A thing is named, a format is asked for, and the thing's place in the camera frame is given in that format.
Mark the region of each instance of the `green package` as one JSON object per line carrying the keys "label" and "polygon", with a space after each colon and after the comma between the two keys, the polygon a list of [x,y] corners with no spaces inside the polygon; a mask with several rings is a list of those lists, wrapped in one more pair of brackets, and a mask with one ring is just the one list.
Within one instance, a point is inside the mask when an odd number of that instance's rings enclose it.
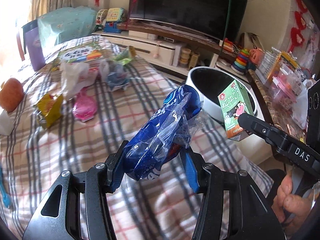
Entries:
{"label": "green package", "polygon": [[250,135],[239,126],[238,117],[243,113],[253,115],[249,95],[245,87],[237,80],[218,96],[222,109],[227,137],[234,141],[241,141]]}

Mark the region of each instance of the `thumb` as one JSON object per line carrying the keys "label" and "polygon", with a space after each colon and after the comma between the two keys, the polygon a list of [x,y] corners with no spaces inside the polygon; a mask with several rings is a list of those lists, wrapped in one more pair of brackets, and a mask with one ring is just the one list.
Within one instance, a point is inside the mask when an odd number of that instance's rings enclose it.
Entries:
{"label": "thumb", "polygon": [[284,199],[283,207],[290,213],[297,216],[306,216],[309,214],[312,206],[310,198],[302,198],[298,195],[290,194]]}

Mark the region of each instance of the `blue plastic package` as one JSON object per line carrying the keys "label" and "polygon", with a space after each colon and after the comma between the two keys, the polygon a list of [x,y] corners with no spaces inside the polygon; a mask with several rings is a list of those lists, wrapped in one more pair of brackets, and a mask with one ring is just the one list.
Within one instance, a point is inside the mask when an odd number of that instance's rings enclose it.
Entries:
{"label": "blue plastic package", "polygon": [[201,107],[193,87],[182,85],[172,91],[124,148],[125,173],[135,180],[159,176],[161,166],[178,154],[168,158],[172,145],[188,147]]}

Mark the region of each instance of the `bed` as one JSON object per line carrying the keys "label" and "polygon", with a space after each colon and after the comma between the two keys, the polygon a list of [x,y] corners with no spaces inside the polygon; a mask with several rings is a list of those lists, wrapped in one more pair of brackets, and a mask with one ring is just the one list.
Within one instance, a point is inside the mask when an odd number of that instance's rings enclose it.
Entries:
{"label": "bed", "polygon": [[[88,95],[99,106],[94,119],[76,121],[71,100],[62,105],[63,117],[49,130],[43,130],[36,122],[32,105],[45,93],[60,92],[60,83],[52,80],[50,62],[60,50],[92,40],[110,54],[120,52],[104,37],[91,36],[52,48],[45,57],[48,64],[37,73],[28,61],[12,70],[13,76],[23,83],[25,97],[10,114],[14,121],[12,134],[0,137],[4,185],[13,202],[12,208],[7,209],[0,196],[0,217],[18,239],[63,170],[78,173],[104,162],[123,140],[130,140],[137,133],[177,87],[145,60],[137,58],[130,65],[126,91],[108,92],[100,80],[88,87]],[[207,120],[192,140],[193,150],[222,170],[247,170],[267,195],[273,184],[271,178],[246,159],[233,141],[226,139],[219,124]],[[117,239],[191,239],[201,203],[201,196],[195,195],[186,181],[179,157],[165,164],[157,179],[135,182],[125,175],[120,188],[108,194],[107,199]],[[87,239],[84,203],[81,205],[82,238]],[[226,236],[227,219],[225,210],[221,237]]]}

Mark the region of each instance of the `television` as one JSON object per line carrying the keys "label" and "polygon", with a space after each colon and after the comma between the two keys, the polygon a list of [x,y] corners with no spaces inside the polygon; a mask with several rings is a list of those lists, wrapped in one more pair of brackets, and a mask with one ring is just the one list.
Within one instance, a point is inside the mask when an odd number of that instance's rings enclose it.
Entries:
{"label": "television", "polygon": [[[182,26],[222,40],[228,3],[229,0],[137,0],[130,18]],[[238,35],[246,5],[247,0],[231,0],[226,35],[230,41]]]}

